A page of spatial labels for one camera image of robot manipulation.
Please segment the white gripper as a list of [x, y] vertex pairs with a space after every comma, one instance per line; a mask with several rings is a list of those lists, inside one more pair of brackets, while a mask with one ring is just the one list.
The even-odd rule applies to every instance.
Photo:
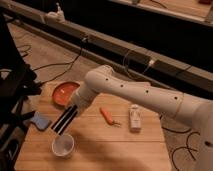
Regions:
[[91, 106], [98, 93], [89, 88], [86, 84], [80, 85], [69, 99], [69, 106], [77, 106], [77, 111], [82, 114], [88, 107]]

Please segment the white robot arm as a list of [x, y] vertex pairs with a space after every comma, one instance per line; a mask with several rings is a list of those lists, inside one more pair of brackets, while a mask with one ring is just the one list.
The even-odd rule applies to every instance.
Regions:
[[76, 105], [82, 113], [100, 93], [124, 98], [199, 131], [201, 140], [194, 171], [213, 171], [213, 100], [149, 83], [124, 81], [114, 76], [111, 66], [102, 65], [85, 75], [69, 105]]

